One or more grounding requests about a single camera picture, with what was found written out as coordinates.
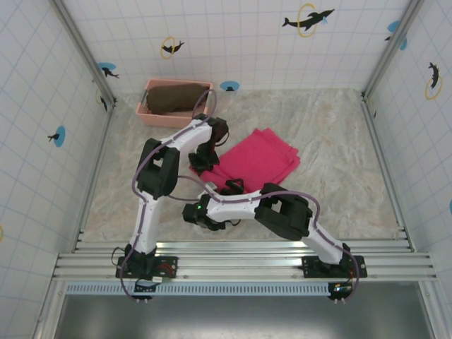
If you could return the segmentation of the pink long pants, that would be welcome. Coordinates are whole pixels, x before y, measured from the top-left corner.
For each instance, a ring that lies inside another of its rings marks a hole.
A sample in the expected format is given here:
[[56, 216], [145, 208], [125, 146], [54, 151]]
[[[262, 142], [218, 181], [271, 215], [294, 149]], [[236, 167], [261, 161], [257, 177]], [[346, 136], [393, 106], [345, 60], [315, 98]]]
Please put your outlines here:
[[280, 184], [300, 164], [298, 149], [270, 128], [254, 129], [219, 160], [219, 165], [199, 177], [205, 183], [213, 182], [222, 195], [247, 194], [266, 183]]

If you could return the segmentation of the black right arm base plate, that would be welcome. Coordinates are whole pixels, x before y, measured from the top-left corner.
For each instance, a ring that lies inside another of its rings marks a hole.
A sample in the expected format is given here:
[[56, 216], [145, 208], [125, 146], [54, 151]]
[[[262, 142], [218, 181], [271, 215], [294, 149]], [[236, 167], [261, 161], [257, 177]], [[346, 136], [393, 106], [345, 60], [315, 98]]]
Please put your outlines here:
[[318, 256], [302, 258], [299, 269], [305, 278], [350, 278], [357, 277], [357, 269], [353, 259], [344, 254], [339, 264], [328, 264], [321, 261]]

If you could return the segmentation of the orca blue circle sticker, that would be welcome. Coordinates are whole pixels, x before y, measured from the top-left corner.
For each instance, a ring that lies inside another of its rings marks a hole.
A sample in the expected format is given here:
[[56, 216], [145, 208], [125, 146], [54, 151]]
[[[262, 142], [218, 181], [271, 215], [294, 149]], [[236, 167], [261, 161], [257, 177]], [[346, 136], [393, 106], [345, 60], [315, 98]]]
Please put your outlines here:
[[52, 135], [49, 135], [47, 138], [48, 138], [48, 141], [49, 142], [53, 142], [53, 144], [57, 148], [62, 147], [62, 145], [64, 144], [64, 141], [66, 139], [66, 128], [65, 128], [65, 126], [63, 126], [63, 125], [59, 126], [56, 129], [56, 131]]

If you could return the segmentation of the aluminium mounting rail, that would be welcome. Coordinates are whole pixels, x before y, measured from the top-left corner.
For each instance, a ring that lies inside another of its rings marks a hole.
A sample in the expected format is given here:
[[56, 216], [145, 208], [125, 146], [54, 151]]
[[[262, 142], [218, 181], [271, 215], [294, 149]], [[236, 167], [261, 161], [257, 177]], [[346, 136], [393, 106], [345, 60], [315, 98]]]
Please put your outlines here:
[[[348, 239], [354, 255], [363, 256], [365, 282], [435, 281], [428, 253], [416, 252], [407, 239]], [[72, 254], [59, 255], [56, 280], [113, 280], [116, 242], [79, 242]], [[313, 251], [302, 242], [160, 242], [157, 255], [178, 257], [176, 281], [288, 282], [303, 278], [302, 259]]]

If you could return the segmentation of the grey metal panel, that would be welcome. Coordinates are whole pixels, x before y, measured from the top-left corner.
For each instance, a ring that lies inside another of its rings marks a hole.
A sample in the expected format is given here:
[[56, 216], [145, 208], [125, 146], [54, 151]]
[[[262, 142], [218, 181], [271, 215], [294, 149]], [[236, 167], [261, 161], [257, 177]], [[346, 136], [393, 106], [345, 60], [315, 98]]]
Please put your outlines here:
[[70, 296], [55, 339], [434, 339], [417, 290], [325, 297]]

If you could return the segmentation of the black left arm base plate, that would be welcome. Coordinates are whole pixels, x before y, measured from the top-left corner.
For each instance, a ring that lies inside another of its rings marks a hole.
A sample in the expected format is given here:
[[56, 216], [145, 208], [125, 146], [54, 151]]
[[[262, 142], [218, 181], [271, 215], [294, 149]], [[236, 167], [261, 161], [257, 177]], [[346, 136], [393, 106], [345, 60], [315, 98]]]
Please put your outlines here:
[[132, 256], [126, 263], [123, 278], [152, 280], [153, 278], [176, 278], [176, 256]]

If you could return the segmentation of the orca blue oval sticker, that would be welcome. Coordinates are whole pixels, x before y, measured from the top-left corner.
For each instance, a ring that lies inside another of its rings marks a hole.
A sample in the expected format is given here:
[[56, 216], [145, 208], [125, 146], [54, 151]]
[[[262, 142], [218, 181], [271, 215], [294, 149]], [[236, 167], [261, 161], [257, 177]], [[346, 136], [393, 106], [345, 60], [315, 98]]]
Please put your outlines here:
[[119, 74], [114, 73], [114, 71], [117, 68], [117, 66], [115, 64], [112, 64], [109, 62], [99, 62], [97, 65], [98, 65], [99, 69], [101, 70], [101, 72], [104, 73], [106, 78], [111, 77], [111, 78], [120, 79]]

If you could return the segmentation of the brown folded cloth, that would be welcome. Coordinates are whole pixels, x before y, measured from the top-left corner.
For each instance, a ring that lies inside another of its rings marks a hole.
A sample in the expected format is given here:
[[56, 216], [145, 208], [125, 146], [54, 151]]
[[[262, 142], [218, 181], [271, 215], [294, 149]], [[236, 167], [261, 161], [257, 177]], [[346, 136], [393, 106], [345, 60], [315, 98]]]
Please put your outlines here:
[[146, 104], [153, 114], [189, 111], [208, 89], [196, 83], [158, 86], [148, 90]]

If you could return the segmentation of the pink plastic basket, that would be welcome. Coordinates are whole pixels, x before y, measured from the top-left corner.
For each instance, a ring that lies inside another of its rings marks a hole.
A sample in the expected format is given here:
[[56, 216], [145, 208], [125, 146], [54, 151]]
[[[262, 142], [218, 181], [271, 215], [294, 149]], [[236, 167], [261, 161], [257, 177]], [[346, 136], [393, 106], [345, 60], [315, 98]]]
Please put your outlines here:
[[[209, 87], [209, 89], [199, 97], [193, 109], [189, 111], [171, 112], [166, 114], [153, 114], [148, 110], [146, 104], [146, 96], [150, 88], [185, 83], [196, 83], [200, 85], [207, 85]], [[211, 91], [212, 89], [213, 84], [205, 81], [152, 78], [146, 83], [143, 98], [136, 107], [136, 114], [141, 118], [142, 122], [145, 125], [182, 129], [191, 122], [192, 117], [196, 116], [197, 114], [208, 113], [208, 100], [213, 97], [213, 92]]]

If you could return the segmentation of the black controller board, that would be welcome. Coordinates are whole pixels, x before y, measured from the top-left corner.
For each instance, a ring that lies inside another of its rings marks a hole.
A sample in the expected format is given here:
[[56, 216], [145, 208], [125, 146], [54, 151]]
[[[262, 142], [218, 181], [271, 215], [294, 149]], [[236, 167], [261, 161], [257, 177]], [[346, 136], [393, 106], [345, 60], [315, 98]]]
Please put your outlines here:
[[353, 284], [349, 281], [328, 283], [328, 298], [335, 303], [344, 302], [352, 294], [352, 291]]
[[159, 282], [153, 282], [152, 280], [138, 279], [133, 287], [134, 293], [153, 293], [156, 291]]

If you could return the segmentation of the aluminium side rail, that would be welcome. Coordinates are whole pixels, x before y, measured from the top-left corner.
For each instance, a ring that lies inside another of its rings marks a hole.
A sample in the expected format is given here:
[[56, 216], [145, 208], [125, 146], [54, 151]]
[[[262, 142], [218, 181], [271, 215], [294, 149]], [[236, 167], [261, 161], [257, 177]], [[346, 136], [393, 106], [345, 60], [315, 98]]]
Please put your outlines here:
[[81, 201], [81, 209], [79, 210], [79, 214], [76, 219], [75, 230], [74, 230], [72, 238], [71, 238], [71, 246], [69, 249], [70, 253], [75, 252], [79, 235], [80, 235], [80, 233], [84, 232], [84, 229], [85, 229], [86, 221], [88, 219], [91, 203], [92, 203], [93, 196], [95, 193], [97, 179], [99, 177], [100, 168], [102, 166], [102, 160], [103, 160], [103, 157], [105, 156], [106, 142], [107, 142], [108, 135], [109, 135], [110, 125], [112, 123], [112, 118], [114, 116], [115, 107], [116, 107], [116, 104], [113, 103], [112, 106], [110, 107], [109, 111], [107, 112], [107, 118], [106, 118], [105, 124], [102, 127], [102, 129], [100, 130], [100, 138], [97, 142], [97, 148], [95, 149], [95, 153], [94, 153], [95, 158], [93, 161], [93, 166], [92, 166], [91, 171], [89, 172], [88, 184], [87, 184], [85, 193], [83, 195], [83, 200]]
[[396, 224], [398, 225], [398, 229], [401, 230], [402, 233], [405, 234], [403, 236], [403, 238], [407, 240], [408, 248], [411, 250], [411, 252], [416, 252], [416, 247], [412, 243], [412, 240], [410, 238], [408, 228], [406, 225], [406, 221], [405, 221], [405, 217], [403, 215], [403, 211], [401, 208], [401, 204], [400, 204], [400, 201], [399, 201], [397, 193], [396, 193], [396, 188], [395, 188], [395, 185], [391, 178], [391, 173], [390, 173], [390, 170], [388, 167], [388, 163], [386, 161], [386, 157], [383, 153], [383, 148], [382, 148], [381, 141], [380, 141], [380, 138], [378, 136], [378, 133], [377, 133], [377, 130], [375, 127], [373, 115], [370, 112], [366, 97], [362, 96], [361, 99], [362, 99], [361, 100], [362, 113], [364, 115], [364, 118], [365, 118], [365, 121], [367, 124], [367, 128], [369, 130], [369, 135], [370, 135], [373, 147], [374, 147], [374, 151], [376, 153], [376, 158], [379, 163], [379, 167], [380, 167], [381, 174], [383, 177], [383, 182], [385, 184], [386, 191], [387, 191], [387, 194], [389, 197], [389, 201], [391, 203], [391, 207], [393, 210], [393, 214], [395, 216]]

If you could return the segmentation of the aluminium corner post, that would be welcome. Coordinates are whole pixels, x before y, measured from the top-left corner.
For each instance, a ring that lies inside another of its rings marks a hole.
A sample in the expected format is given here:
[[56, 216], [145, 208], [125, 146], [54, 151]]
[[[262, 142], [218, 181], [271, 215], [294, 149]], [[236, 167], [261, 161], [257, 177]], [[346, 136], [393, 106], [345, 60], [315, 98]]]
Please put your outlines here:
[[106, 102], [107, 106], [111, 109], [116, 104], [116, 98], [107, 84], [105, 75], [101, 72], [93, 54], [91, 53], [88, 45], [86, 44], [83, 36], [81, 35], [76, 23], [72, 19], [69, 10], [64, 4], [63, 0], [49, 0], [50, 6], [53, 8], [60, 23], [63, 25], [66, 33], [69, 35], [73, 45], [77, 52], [80, 54], [83, 63], [87, 67], [94, 84], [100, 91], [100, 97]]
[[391, 35], [388, 45], [381, 55], [381, 58], [379, 59], [374, 72], [371, 75], [369, 82], [367, 83], [366, 88], [362, 92], [362, 99], [364, 102], [367, 102], [375, 92], [383, 75], [390, 66], [394, 56], [400, 49], [400, 46], [403, 43], [404, 39], [407, 37], [408, 31], [412, 23], [416, 19], [417, 14], [420, 12], [420, 9], [422, 8], [424, 2], [425, 0], [409, 0], [407, 8], [405, 9], [405, 12], [399, 20], [398, 27]]

